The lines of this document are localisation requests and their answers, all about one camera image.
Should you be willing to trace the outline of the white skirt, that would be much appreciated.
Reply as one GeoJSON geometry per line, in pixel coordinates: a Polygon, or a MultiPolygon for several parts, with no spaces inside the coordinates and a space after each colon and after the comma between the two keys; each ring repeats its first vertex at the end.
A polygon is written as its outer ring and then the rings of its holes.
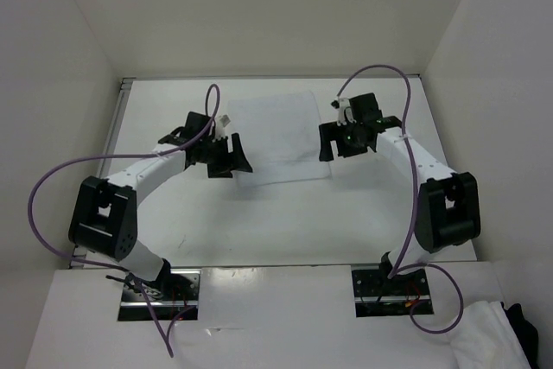
{"type": "Polygon", "coordinates": [[[242,188],[328,178],[329,164],[319,160],[320,113],[311,92],[235,99],[228,115],[251,173],[240,172],[242,188]]]}

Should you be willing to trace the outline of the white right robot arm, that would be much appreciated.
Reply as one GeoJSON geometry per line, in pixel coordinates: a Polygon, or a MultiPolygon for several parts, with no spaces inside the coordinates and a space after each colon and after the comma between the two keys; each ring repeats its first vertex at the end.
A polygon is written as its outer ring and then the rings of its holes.
{"type": "Polygon", "coordinates": [[[433,157],[408,133],[405,116],[383,115],[374,94],[337,98],[331,106],[337,118],[319,127],[320,161],[372,151],[411,182],[407,235],[398,248],[383,255],[383,269],[378,274],[382,290],[399,293],[409,283],[409,274],[422,268],[436,253],[480,236],[477,180],[433,157]]]}

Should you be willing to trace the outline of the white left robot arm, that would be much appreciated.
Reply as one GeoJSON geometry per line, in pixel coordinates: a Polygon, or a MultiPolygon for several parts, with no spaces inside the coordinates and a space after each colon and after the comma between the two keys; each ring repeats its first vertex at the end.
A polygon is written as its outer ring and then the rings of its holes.
{"type": "Polygon", "coordinates": [[[250,173],[238,133],[226,134],[227,115],[210,118],[189,112],[186,123],[162,137],[150,157],[106,178],[90,176],[80,185],[68,237],[88,251],[124,268],[127,287],[152,300],[190,295],[194,284],[176,275],[168,260],[138,239],[137,209],[164,182],[201,163],[210,178],[250,173]]]}

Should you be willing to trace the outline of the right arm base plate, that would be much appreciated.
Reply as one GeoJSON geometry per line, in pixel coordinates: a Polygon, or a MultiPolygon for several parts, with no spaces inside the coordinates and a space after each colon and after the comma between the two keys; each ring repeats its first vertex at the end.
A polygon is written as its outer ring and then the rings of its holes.
{"type": "Polygon", "coordinates": [[[357,318],[434,314],[428,279],[419,269],[406,276],[388,279],[375,264],[351,269],[357,318]]]}

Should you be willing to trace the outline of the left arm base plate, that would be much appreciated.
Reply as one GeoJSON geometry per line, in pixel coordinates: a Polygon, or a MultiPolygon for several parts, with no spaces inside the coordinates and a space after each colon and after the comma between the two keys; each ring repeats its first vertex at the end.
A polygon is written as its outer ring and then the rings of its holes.
{"type": "MultiPolygon", "coordinates": [[[[171,292],[155,294],[144,284],[150,304],[161,322],[196,321],[199,314],[200,269],[173,269],[172,275],[179,283],[171,292]]],[[[151,315],[144,296],[129,278],[114,277],[123,284],[118,309],[118,321],[151,321],[151,315]]]]}

